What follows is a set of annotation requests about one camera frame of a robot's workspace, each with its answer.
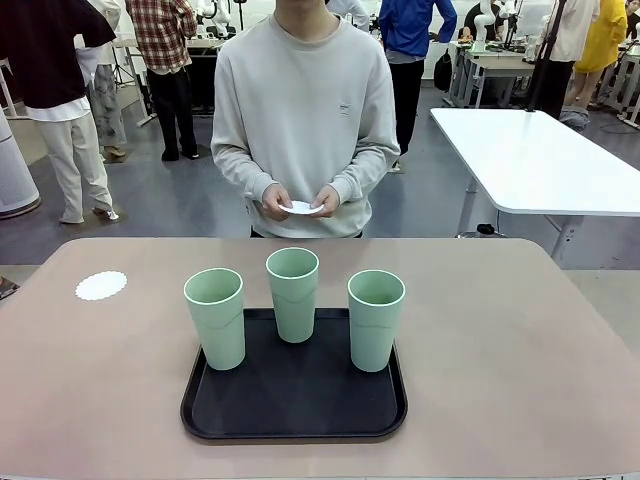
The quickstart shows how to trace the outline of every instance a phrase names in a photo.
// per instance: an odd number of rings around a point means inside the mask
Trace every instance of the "table leg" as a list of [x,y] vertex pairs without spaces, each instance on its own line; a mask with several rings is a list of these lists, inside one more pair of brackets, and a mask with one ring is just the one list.
[[610,65],[604,72],[604,77],[602,79],[602,82],[600,83],[600,89],[598,90],[598,94],[596,96],[596,102],[597,103],[604,103],[605,98],[604,98],[604,94],[607,91],[607,89],[609,88],[609,82],[611,81],[611,78],[613,77],[613,72],[615,71],[616,64],[614,63],[613,65]]
[[469,185],[464,196],[464,204],[462,205],[462,213],[460,214],[460,223],[458,223],[458,232],[466,232],[469,228],[469,221],[471,220],[471,212],[473,211],[473,204],[476,201],[476,193],[478,193],[478,182],[471,176]]
[[478,96],[476,97],[476,108],[480,108],[480,101],[482,100],[482,92],[484,91],[484,79],[485,79],[485,69],[479,69],[482,73],[480,73],[480,82],[478,83]]
[[[620,68],[619,75],[624,75],[624,71],[622,70],[622,68]],[[627,83],[627,88],[625,89],[624,97],[622,98],[620,113],[626,114],[626,109],[627,107],[629,107],[629,104],[631,103],[631,99],[635,92],[636,86],[638,85],[638,80],[640,80],[640,64],[635,62],[633,64],[631,78],[629,79],[629,83]]]
[[507,108],[509,106],[509,102],[511,101],[511,94],[513,93],[513,87],[516,84],[515,77],[509,80],[509,85],[504,90],[504,95],[502,96],[502,104],[500,105],[502,108]]
[[471,105],[471,94],[473,93],[473,81],[476,75],[476,64],[470,62],[467,58],[465,58],[463,61],[465,63],[469,63],[469,73],[467,74],[467,84],[464,90],[464,100],[462,102],[462,108],[467,108]]
[[576,232],[580,225],[582,225],[582,221],[584,220],[584,216],[582,215],[569,215],[565,218],[564,223],[562,224],[562,228],[560,229],[560,235],[558,236],[558,240],[553,247],[553,251],[551,252],[551,258],[553,258],[556,262],[562,256],[565,247],[569,242],[573,240]]
[[136,67],[133,64],[133,56],[131,55],[131,50],[129,49],[129,47],[125,47],[124,48],[124,53],[127,57],[127,62],[129,63],[129,68],[131,68],[131,75],[133,76],[133,80],[136,84],[136,93],[138,94],[138,101],[140,102],[140,106],[142,107],[142,111],[144,112],[144,118],[142,120],[140,120],[136,125],[138,125],[138,127],[141,127],[142,125],[150,122],[151,120],[153,120],[156,115],[155,114],[150,114],[147,111],[147,107],[146,104],[144,102],[144,95],[142,95],[142,85],[140,84],[140,79],[138,78],[138,74],[136,72]]
[[16,107],[13,105],[13,99],[11,98],[11,93],[9,93],[9,86],[4,79],[4,74],[2,73],[2,67],[0,67],[0,85],[2,85],[2,93],[4,94],[4,99],[7,101],[7,107],[9,108],[9,116],[17,117],[18,113],[16,112]]

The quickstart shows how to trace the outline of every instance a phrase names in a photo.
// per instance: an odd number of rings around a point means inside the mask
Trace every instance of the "green cup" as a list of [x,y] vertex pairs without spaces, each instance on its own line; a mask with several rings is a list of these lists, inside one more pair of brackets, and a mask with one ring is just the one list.
[[231,370],[240,365],[245,354],[242,277],[226,268],[204,270],[184,284],[184,298],[209,366]]
[[298,247],[283,248],[267,258],[278,335],[285,342],[304,342],[313,334],[318,265],[315,253]]
[[365,270],[349,280],[351,361],[365,372],[389,363],[404,301],[405,287],[393,273]]

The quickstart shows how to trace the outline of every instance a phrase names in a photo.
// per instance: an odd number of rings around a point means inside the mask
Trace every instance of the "gray sweatshirt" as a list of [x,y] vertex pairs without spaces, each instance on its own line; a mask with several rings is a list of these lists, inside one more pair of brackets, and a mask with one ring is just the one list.
[[[367,195],[400,153],[381,45],[344,21],[326,39],[302,42],[273,16],[227,42],[216,65],[211,148],[258,233],[357,235],[371,218]],[[309,203],[329,184],[340,208],[332,218],[274,222],[257,208],[273,183]]]

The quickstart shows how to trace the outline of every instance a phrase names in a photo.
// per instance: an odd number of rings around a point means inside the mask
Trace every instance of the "white table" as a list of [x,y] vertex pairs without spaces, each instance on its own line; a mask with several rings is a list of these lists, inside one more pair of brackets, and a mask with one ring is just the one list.
[[[434,108],[431,114],[471,173],[458,231],[469,228],[478,185],[498,210],[544,215],[560,232],[554,259],[584,216],[640,216],[640,172],[546,113]],[[558,225],[549,215],[566,219]]]

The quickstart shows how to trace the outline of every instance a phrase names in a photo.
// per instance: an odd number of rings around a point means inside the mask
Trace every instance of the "hand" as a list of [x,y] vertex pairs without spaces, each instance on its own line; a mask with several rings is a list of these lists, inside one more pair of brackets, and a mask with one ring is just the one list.
[[340,206],[340,195],[335,188],[330,185],[325,185],[320,190],[320,193],[316,196],[316,199],[311,203],[311,208],[317,208],[320,205],[324,205],[324,208],[318,213],[311,215],[312,218],[331,218],[336,213]]
[[289,214],[282,210],[280,205],[289,208],[293,207],[289,193],[279,183],[269,185],[262,194],[262,211],[271,220],[283,222],[289,218]]

